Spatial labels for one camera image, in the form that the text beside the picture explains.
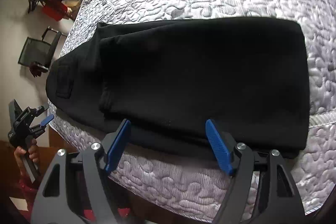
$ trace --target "silver screw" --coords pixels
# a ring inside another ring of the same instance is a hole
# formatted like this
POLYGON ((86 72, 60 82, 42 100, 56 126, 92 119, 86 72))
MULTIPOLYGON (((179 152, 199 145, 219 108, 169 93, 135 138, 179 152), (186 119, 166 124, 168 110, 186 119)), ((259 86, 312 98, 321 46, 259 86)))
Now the silver screw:
POLYGON ((237 143, 236 147, 239 150, 244 150, 246 148, 246 144, 244 144, 244 143, 237 143))
POLYGON ((98 150, 99 148, 100 148, 100 143, 93 143, 91 145, 91 149, 93 149, 93 150, 98 150))
POLYGON ((273 149, 273 150, 271 151, 271 153, 272 153, 272 155, 275 156, 275 157, 277 157, 277 156, 280 155, 280 152, 279 152, 278 150, 276 150, 276 149, 273 149))
POLYGON ((58 156, 63 156, 65 154, 65 152, 66 152, 65 149, 60 149, 60 150, 57 151, 57 155, 58 156))

